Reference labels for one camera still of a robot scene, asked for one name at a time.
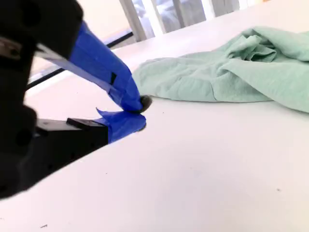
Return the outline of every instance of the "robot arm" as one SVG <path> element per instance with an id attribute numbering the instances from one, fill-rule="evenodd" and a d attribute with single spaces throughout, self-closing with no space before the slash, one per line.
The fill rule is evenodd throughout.
<path id="1" fill-rule="evenodd" d="M 95 83 L 124 111 L 100 111 L 96 120 L 37 119 L 23 104 L 35 52 Z M 140 113 L 150 104 L 128 67 L 83 22 L 76 0 L 10 0 L 0 8 L 0 199 L 142 130 Z"/>

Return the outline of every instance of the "green towel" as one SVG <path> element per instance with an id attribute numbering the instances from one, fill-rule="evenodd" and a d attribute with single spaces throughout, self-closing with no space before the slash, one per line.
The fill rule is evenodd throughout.
<path id="1" fill-rule="evenodd" d="M 211 52 L 158 58 L 133 78 L 142 95 L 181 101 L 274 100 L 309 113 L 309 33 L 248 29 Z"/>

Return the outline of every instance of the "blue painter's tape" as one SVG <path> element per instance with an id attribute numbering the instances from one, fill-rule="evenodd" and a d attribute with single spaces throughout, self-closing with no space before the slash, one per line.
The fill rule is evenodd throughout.
<path id="1" fill-rule="evenodd" d="M 130 69 L 83 22 L 69 60 L 51 62 L 95 83 L 123 110 L 142 109 L 140 93 Z"/>
<path id="2" fill-rule="evenodd" d="M 146 118 L 126 111 L 106 112 L 98 110 L 102 118 L 94 120 L 108 127 L 109 144 L 140 131 L 146 126 Z"/>

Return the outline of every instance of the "mint green cloth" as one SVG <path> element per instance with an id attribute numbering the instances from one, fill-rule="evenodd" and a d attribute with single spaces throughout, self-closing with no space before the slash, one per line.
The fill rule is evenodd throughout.
<path id="1" fill-rule="evenodd" d="M 181 101 L 274 100 L 309 112 L 309 33 L 248 29 L 211 52 L 158 58 L 133 78 L 141 94 Z"/>

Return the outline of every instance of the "white surface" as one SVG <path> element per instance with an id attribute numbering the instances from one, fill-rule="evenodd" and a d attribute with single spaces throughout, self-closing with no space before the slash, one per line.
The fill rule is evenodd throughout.
<path id="1" fill-rule="evenodd" d="M 148 58 L 211 50 L 248 26 L 309 30 L 308 7 L 272 0 L 116 54 L 134 69 Z M 29 93 L 40 117 L 96 118 L 95 107 L 117 109 L 95 85 L 63 75 Z M 0 231 L 309 231 L 309 115 L 273 102 L 154 99 L 145 116 L 143 132 L 0 202 Z"/>
<path id="2" fill-rule="evenodd" d="M 254 6 L 258 3 L 262 3 L 263 0 L 247 0 L 247 2 L 248 2 L 248 6 Z"/>

